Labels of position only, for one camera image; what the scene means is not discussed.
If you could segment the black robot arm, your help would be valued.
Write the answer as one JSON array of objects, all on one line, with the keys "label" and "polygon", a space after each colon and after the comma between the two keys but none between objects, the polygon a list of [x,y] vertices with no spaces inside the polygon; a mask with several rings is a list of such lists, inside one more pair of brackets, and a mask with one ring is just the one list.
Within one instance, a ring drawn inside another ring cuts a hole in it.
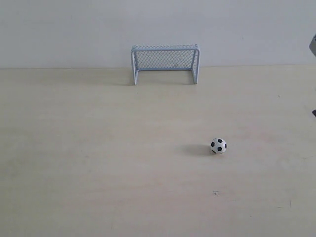
[{"label": "black robot arm", "polygon": [[311,53],[313,54],[314,57],[316,57],[316,35],[313,36],[310,44],[309,44],[309,49]]}]

